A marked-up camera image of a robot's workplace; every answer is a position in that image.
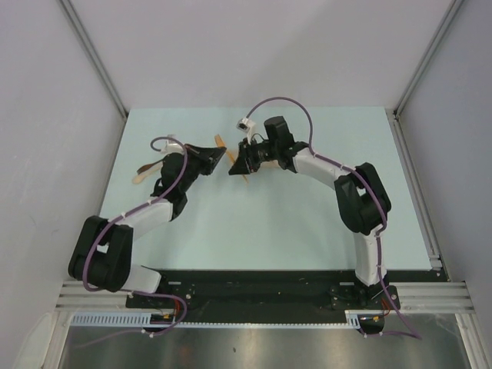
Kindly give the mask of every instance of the light blue tabletop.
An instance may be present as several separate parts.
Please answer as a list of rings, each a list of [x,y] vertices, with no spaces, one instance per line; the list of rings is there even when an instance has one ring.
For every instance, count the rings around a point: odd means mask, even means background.
[[[431,268],[410,192],[383,108],[309,108],[314,120],[314,148],[346,165],[372,163],[393,208],[383,236],[389,269]],[[243,108],[136,109],[130,112],[101,215],[113,218],[146,201],[158,172],[141,184],[131,180],[137,168],[161,155],[151,139],[176,135],[184,143],[213,147],[220,134],[236,150],[244,137],[235,128]],[[294,139],[308,139],[308,123],[296,107],[262,107],[263,121],[283,115]],[[335,193],[314,179],[280,169],[262,168],[250,175],[228,176],[223,157],[214,173],[200,177],[188,191],[188,205],[169,224],[134,244],[134,262],[151,268],[233,270],[352,269],[354,240],[343,225]]]

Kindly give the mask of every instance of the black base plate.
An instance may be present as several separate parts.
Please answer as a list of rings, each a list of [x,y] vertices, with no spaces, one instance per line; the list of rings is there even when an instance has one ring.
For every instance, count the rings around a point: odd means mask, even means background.
[[[334,300],[353,294],[354,271],[160,271],[158,292],[187,302],[186,321],[201,323],[316,324],[344,323],[344,310],[381,310],[379,294],[366,304]],[[435,271],[389,272],[390,281],[446,281]],[[397,296],[394,286],[390,293]],[[399,307],[399,300],[394,301]],[[168,299],[135,295],[127,308],[172,309]]]

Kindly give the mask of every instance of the white wall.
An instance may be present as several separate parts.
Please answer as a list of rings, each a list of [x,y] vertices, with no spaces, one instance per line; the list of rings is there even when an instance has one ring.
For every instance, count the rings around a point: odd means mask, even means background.
[[[492,2],[467,2],[403,116],[444,260],[492,346]]]
[[[126,106],[393,108],[450,0],[74,0]]]
[[[54,0],[0,3],[0,367],[55,306],[123,124]]]

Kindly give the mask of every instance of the camera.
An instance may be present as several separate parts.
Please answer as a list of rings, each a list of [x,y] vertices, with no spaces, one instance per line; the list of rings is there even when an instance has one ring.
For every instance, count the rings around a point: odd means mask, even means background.
[[[238,122],[238,129],[246,133],[249,126],[244,119]],[[239,142],[238,158],[229,170],[229,175],[249,175],[257,172],[261,163],[277,160],[283,169],[291,169],[291,149],[296,145],[294,136],[290,133],[284,117],[269,118],[264,122],[264,128],[268,139],[256,142],[253,135]]]

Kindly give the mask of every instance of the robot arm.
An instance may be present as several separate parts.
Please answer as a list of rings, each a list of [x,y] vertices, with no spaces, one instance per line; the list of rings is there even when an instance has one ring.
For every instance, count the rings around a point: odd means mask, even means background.
[[[248,136],[239,143],[238,159],[229,174],[247,175],[258,171],[264,161],[278,160],[281,168],[317,179],[335,190],[342,221],[354,232],[355,274],[367,287],[378,284],[376,230],[382,220],[369,194],[359,194],[357,189],[362,189],[362,184],[354,175],[314,157],[305,142],[294,141],[283,117],[270,118],[264,126],[268,140],[257,143],[251,135],[254,123],[247,119],[238,123],[238,128]],[[364,163],[356,167],[356,171],[369,183],[387,214],[391,203],[374,166]],[[381,272],[384,278],[386,268],[383,265]]]
[[[337,180],[339,178],[344,178],[347,174],[338,166],[314,157],[309,152],[308,148],[299,151],[298,154],[293,157],[293,162],[297,173],[312,177],[335,191],[338,188],[338,185],[336,185],[338,184]],[[347,214],[346,218],[350,221],[352,215]],[[379,278],[377,277],[376,230],[377,228],[371,229],[369,234],[354,232],[355,255],[357,260],[355,275],[366,286],[379,283]],[[381,264],[381,274],[384,278],[386,275],[386,267],[384,266],[384,262]]]
[[[161,178],[157,180],[153,198],[143,204],[140,211],[125,217],[112,225],[99,244],[107,245],[105,251],[98,248],[88,266],[88,283],[98,288],[116,292],[123,290],[153,293],[158,288],[161,275],[157,271],[131,263],[133,241],[150,230],[169,221],[173,221],[188,202],[186,191],[199,175],[210,175],[225,153],[225,148],[199,148],[185,145],[188,163],[178,184],[163,198],[165,190],[179,176],[183,168],[182,150],[171,150],[164,156]],[[108,219],[92,216],[81,230],[68,273],[82,280],[87,256],[95,239],[108,224]]]

